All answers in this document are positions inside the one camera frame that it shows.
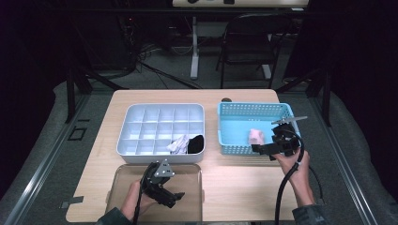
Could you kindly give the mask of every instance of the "compartment organizer box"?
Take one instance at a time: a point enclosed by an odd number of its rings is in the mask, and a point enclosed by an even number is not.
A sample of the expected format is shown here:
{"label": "compartment organizer box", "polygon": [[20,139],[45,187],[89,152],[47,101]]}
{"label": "compartment organizer box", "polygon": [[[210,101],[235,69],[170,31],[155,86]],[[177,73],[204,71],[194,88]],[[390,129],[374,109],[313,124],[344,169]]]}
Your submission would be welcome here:
{"label": "compartment organizer box", "polygon": [[167,145],[183,135],[190,139],[198,135],[205,138],[203,106],[193,103],[135,104],[126,112],[116,149],[128,163],[150,163],[165,158],[170,163],[202,160],[205,147],[197,154],[170,154]]}
{"label": "compartment organizer box", "polygon": [[[272,143],[273,121],[294,117],[288,104],[257,102],[221,102],[218,106],[218,136],[225,155],[259,155],[252,151],[249,133],[252,128],[263,131],[265,143]],[[296,121],[293,128],[299,134]]]}

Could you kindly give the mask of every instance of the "dark sleeve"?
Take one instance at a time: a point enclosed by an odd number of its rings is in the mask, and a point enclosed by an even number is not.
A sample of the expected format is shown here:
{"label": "dark sleeve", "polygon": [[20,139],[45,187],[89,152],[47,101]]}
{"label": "dark sleeve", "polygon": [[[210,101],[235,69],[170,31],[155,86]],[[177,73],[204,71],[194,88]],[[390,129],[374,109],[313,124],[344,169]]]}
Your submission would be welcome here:
{"label": "dark sleeve", "polygon": [[102,216],[96,225],[131,225],[132,223],[120,212],[118,208],[113,208],[111,211]]}
{"label": "dark sleeve", "polygon": [[293,217],[298,225],[329,225],[325,216],[324,205],[311,204],[293,210]]}

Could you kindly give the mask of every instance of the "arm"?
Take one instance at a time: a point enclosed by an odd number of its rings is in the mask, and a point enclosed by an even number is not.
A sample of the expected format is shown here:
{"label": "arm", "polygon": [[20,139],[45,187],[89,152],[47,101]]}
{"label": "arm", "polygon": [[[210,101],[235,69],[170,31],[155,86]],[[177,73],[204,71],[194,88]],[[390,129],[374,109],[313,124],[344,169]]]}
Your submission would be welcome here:
{"label": "arm", "polygon": [[[281,164],[281,168],[284,174],[287,174],[289,170],[296,163],[300,149],[296,151],[293,156],[285,157],[282,154],[272,155]],[[292,174],[289,179],[292,185],[293,191],[295,192],[296,201],[298,208],[293,210],[293,216],[296,224],[305,225],[324,225],[330,224],[325,218],[323,205],[315,204],[313,190],[310,186],[309,181],[309,167],[310,167],[310,155],[307,151],[304,151],[304,156],[298,170]]]}
{"label": "arm", "polygon": [[[115,207],[114,209],[106,213],[103,217],[101,217],[97,221],[96,225],[131,225],[139,193],[140,180],[136,180],[130,184],[129,192],[120,210]],[[143,193],[140,203],[140,215],[143,214],[154,203],[156,203],[155,200],[149,198]]]}

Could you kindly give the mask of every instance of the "white storage box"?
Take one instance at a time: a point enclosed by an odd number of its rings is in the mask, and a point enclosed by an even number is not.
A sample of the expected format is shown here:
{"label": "white storage box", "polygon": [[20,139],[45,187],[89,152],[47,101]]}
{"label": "white storage box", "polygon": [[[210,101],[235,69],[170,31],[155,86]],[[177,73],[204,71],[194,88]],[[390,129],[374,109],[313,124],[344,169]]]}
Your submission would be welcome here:
{"label": "white storage box", "polygon": [[[183,135],[202,135],[204,147],[195,154],[175,155],[167,148]],[[205,150],[205,112],[193,103],[135,104],[128,108],[117,142],[117,153],[128,163],[195,163]]]}

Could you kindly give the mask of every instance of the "table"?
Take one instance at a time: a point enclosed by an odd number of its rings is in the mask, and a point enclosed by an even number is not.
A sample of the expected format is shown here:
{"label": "table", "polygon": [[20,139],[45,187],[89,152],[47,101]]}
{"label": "table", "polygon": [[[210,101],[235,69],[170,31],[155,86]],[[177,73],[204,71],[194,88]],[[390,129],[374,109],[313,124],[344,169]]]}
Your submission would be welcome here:
{"label": "table", "polygon": [[[206,149],[202,170],[205,193],[203,221],[265,221],[274,219],[278,188],[283,173],[267,156],[225,156],[217,136],[217,107],[222,98],[233,101],[279,102],[270,89],[231,90],[119,90],[115,91],[84,167],[71,204],[69,222],[93,222],[106,209],[116,169],[125,164],[116,144],[127,108],[136,103],[198,103],[205,109]],[[283,193],[280,219],[293,219],[297,207],[290,184]]]}
{"label": "table", "polygon": [[[199,0],[196,3],[189,3],[188,0],[173,0],[173,7],[176,8],[306,8],[309,0],[235,0],[235,4],[225,4],[223,0]],[[200,36],[198,27],[200,24],[196,21],[196,17],[192,17],[192,63],[191,63],[191,79],[198,78],[199,67],[199,50],[197,37]],[[215,36],[220,37],[226,22],[217,22],[211,25],[210,29],[219,28]],[[263,65],[263,71],[266,78],[270,78],[271,72],[268,65]]]}

